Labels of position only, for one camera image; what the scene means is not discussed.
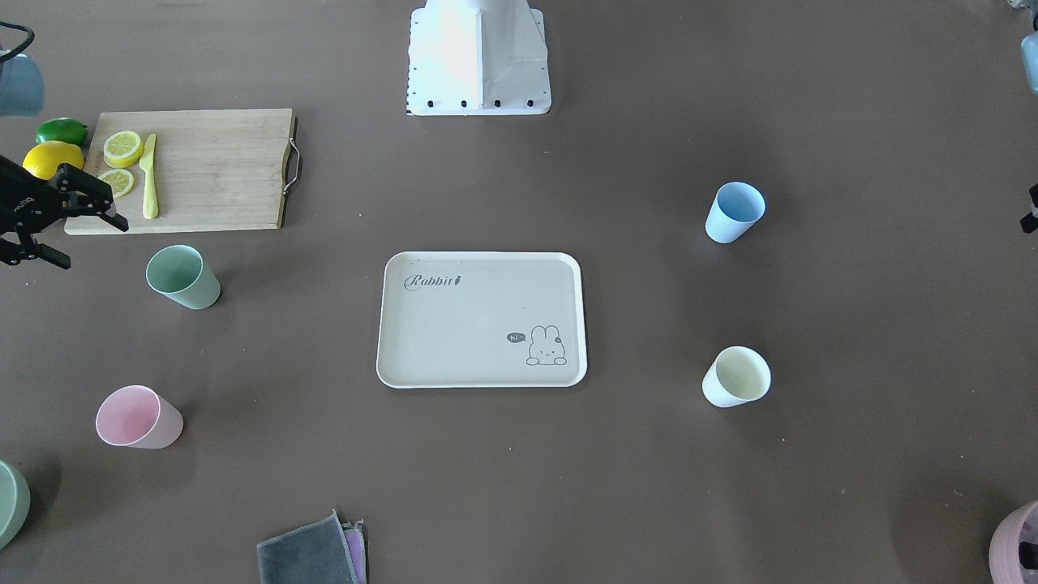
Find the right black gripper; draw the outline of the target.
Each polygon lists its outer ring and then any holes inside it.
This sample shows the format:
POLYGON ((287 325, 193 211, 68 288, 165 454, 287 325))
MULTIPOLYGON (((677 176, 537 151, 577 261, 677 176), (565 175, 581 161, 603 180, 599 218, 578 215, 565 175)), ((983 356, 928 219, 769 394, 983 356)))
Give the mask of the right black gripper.
MULTIPOLYGON (((86 195, 92 190, 92 176, 69 163, 59 164, 56 174, 48 180, 33 176, 6 157, 1 158, 2 229, 21 234, 40 233, 60 219, 71 216, 93 216, 127 232, 129 225, 108 195, 86 195)), ((13 243, 1 238, 1 262, 19 265, 42 260, 69 270, 69 255, 26 237, 13 243)))

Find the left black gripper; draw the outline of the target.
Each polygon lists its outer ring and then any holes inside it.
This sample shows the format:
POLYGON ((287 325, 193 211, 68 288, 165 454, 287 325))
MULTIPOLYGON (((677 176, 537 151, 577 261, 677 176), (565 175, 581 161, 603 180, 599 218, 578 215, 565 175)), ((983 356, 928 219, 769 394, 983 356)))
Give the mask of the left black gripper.
POLYGON ((1038 185, 1028 188, 1028 196, 1031 199, 1031 208, 1019 219, 1020 228, 1026 234, 1036 232, 1038 229, 1038 185))

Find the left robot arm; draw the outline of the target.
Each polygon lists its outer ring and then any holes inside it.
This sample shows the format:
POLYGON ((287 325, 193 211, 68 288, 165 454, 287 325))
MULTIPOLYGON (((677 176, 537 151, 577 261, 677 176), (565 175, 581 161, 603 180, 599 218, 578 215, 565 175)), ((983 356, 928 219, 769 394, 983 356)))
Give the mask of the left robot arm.
MULTIPOLYGON (((1030 33, 1020 43, 1022 52, 1022 63, 1027 87, 1034 96, 1037 96, 1037 1, 1006 1, 1006 4, 1013 11, 1027 12, 1028 22, 1032 27, 1030 33)), ((1026 234, 1031 234, 1037 230, 1037 184, 1028 188, 1030 196, 1030 211, 1020 218, 1019 224, 1026 234)))

